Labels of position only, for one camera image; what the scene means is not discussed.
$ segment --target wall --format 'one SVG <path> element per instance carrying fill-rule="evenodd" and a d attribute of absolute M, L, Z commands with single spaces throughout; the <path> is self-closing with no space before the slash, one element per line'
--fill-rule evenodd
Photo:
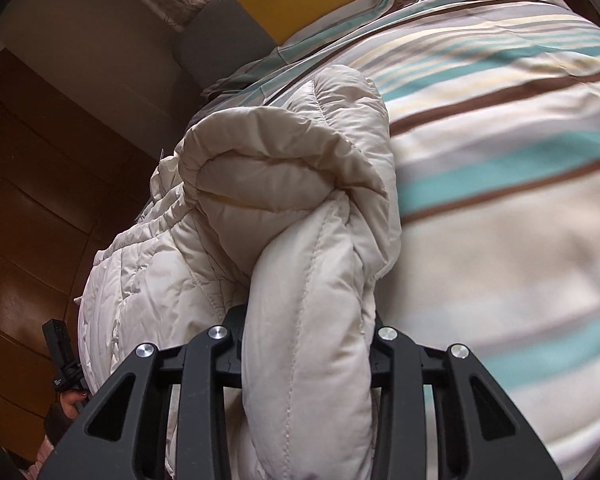
<path fill-rule="evenodd" d="M 176 34 L 139 0 L 12 0 L 0 17 L 0 43 L 154 158 L 200 103 Z"/>
<path fill-rule="evenodd" d="M 35 460 L 55 373 L 42 335 L 148 198 L 155 161 L 0 52 L 0 444 Z"/>

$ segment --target bed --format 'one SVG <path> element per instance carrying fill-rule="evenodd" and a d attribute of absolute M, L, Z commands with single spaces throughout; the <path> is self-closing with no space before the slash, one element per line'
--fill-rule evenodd
<path fill-rule="evenodd" d="M 600 29 L 562 0 L 328 0 L 294 26 L 240 1 L 176 49 L 210 100 L 190 126 L 333 64 L 375 83 L 403 227 L 382 320 L 470 346 L 574 478 L 600 444 Z"/>

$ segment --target white comforter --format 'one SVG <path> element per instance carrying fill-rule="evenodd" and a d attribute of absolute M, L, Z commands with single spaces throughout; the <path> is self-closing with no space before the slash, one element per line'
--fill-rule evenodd
<path fill-rule="evenodd" d="M 234 478 L 368 478 L 373 291 L 400 252 L 388 138 L 376 88 L 344 66 L 283 108 L 192 127 L 144 218 L 96 257 L 78 319 L 90 388 L 136 345 L 184 344 L 248 296 L 242 399 L 226 398 Z"/>

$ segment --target stitching seam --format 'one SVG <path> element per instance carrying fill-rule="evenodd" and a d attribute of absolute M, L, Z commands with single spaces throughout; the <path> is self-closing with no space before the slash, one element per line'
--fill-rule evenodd
<path fill-rule="evenodd" d="M 289 381 L 289 393 L 286 401 L 286 423 L 285 423 L 285 446 L 283 449 L 284 453 L 284 466 L 283 466 L 283 479 L 288 480 L 290 476 L 290 427 L 291 427 L 291 400 L 293 396 L 294 390 L 294 378 L 296 374 L 296 363 L 298 361 L 298 351 L 299 351 L 299 343 L 300 343 L 300 333 L 302 329 L 302 314 L 304 314 L 304 306 L 306 303 L 306 297 L 309 293 L 309 280 L 311 279 L 314 263 L 316 258 L 316 253 L 318 250 L 318 245 L 320 244 L 320 240 L 322 240 L 322 234 L 324 233 L 324 227 L 327 223 L 327 220 L 331 217 L 331 213 L 333 209 L 336 207 L 336 203 L 331 205 L 330 209 L 326 212 L 324 219 L 322 220 L 322 225 L 320 226 L 320 231 L 318 232 L 318 236 L 314 242 L 314 248 L 312 249 L 311 260 L 309 261 L 309 268 L 306 273 L 306 277 L 304 279 L 304 287 L 302 288 L 302 300 L 300 301 L 300 309 L 298 310 L 298 321 L 296 322 L 296 340 L 294 342 L 294 354 L 291 360 L 291 379 Z"/>
<path fill-rule="evenodd" d="M 196 219 L 193 219 L 193 227 L 196 230 L 196 235 L 198 236 L 198 242 L 200 243 L 200 246 L 202 247 L 202 240 L 200 239 L 200 232 L 198 231 L 198 224 L 196 223 Z M 187 269 L 189 269 L 189 273 L 191 274 L 191 279 L 194 282 L 196 282 L 197 286 L 200 287 L 200 290 L 202 291 L 202 294 L 204 294 L 206 300 L 211 304 L 211 307 L 216 312 L 216 316 L 218 316 L 218 322 L 222 323 L 222 320 L 224 319 L 224 316 L 226 315 L 226 308 L 223 305 L 222 309 L 220 309 L 216 305 L 216 302 L 211 298 L 211 296 L 209 295 L 209 293 L 205 290 L 205 287 L 202 285 L 202 282 L 200 282 L 200 279 L 196 276 L 196 273 L 191 268 L 191 266 L 189 265 L 189 262 L 184 257 L 184 254 L 182 254 L 182 251 L 178 247 L 178 243 L 176 242 L 176 240 L 175 240 L 175 238 L 173 236 L 173 232 L 171 232 L 171 229 L 172 228 L 169 227 L 169 235 L 171 236 L 171 239 L 173 240 L 173 244 L 176 246 L 178 252 L 180 252 L 181 256 L 183 257 L 183 259 L 185 261 L 185 264 L 187 266 Z M 208 253 L 205 251 L 204 247 L 202 247 L 202 250 L 205 252 L 206 256 L 208 257 Z M 213 268 L 213 265 L 211 264 L 211 262 L 209 262 L 209 266 L 213 270 L 214 276 L 216 276 L 216 270 Z"/>
<path fill-rule="evenodd" d="M 329 121 L 327 121 L 327 117 L 324 116 L 324 110 L 322 109 L 322 104 L 318 99 L 318 94 L 315 93 L 315 81 L 311 81 L 311 93 L 314 95 L 315 103 L 318 105 L 318 110 L 320 110 L 320 115 L 322 116 L 324 124 L 332 128 L 332 126 L 329 124 Z"/>

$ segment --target folded blanket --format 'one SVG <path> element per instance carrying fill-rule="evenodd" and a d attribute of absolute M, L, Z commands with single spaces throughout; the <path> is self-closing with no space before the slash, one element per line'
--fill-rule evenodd
<path fill-rule="evenodd" d="M 343 66 L 190 129 L 155 203 L 96 257 L 78 318 L 92 391 L 136 345 L 184 344 L 249 296 L 234 478 L 368 478 L 374 287 L 400 252 L 388 139 L 376 88 Z M 176 410 L 177 392 L 169 442 Z"/>
<path fill-rule="evenodd" d="M 573 479 L 600 445 L 600 29 L 562 0 L 360 1 L 219 84 L 192 124 L 283 105 L 330 64 L 389 111 L 403 250 L 382 320 L 468 345 Z"/>

